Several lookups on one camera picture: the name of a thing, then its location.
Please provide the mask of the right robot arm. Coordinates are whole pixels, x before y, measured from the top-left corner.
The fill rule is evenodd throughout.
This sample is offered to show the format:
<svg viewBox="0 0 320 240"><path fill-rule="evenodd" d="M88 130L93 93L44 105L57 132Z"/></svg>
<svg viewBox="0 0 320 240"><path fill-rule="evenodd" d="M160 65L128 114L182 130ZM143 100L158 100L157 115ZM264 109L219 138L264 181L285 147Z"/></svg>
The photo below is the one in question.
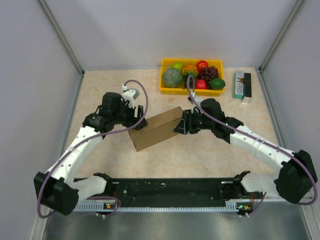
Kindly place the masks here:
<svg viewBox="0 0 320 240"><path fill-rule="evenodd" d="M225 116L213 98L196 97L191 103L193 109L183 110L181 121L173 130L175 133L187 135L209 130L216 138L248 151L273 170L273 173L245 173L233 185L237 197L265 192L277 194L292 204L303 204L302 199L318 181L309 153L294 152L265 140L242 121Z"/></svg>

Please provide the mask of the brown cardboard box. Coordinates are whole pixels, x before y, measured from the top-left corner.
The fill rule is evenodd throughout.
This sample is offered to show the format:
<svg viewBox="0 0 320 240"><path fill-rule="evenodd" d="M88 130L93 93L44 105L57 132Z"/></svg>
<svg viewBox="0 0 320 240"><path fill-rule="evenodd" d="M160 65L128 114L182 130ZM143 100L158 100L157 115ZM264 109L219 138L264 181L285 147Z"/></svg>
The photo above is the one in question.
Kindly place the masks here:
<svg viewBox="0 0 320 240"><path fill-rule="evenodd" d="M128 131L137 152L154 146L178 135L174 129L182 120L183 110L180 106L148 118L147 126L140 130Z"/></svg>

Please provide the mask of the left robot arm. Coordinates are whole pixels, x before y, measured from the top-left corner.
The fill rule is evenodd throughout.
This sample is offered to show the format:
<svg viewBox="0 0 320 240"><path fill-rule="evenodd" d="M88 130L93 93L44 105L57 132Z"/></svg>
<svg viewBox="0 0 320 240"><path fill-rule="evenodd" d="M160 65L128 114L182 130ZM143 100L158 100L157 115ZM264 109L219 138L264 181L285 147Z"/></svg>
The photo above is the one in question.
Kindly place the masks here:
<svg viewBox="0 0 320 240"><path fill-rule="evenodd" d="M123 93L107 92L97 109L87 115L73 142L60 159L45 173L38 172L33 179L39 209L46 206L65 216L69 215L78 202L94 195L109 198L114 187L110 178L95 173L89 178L76 180L75 177L92 150L112 134L116 125L129 129L142 129L147 125L144 108L136 105L139 91L134 88Z"/></svg>

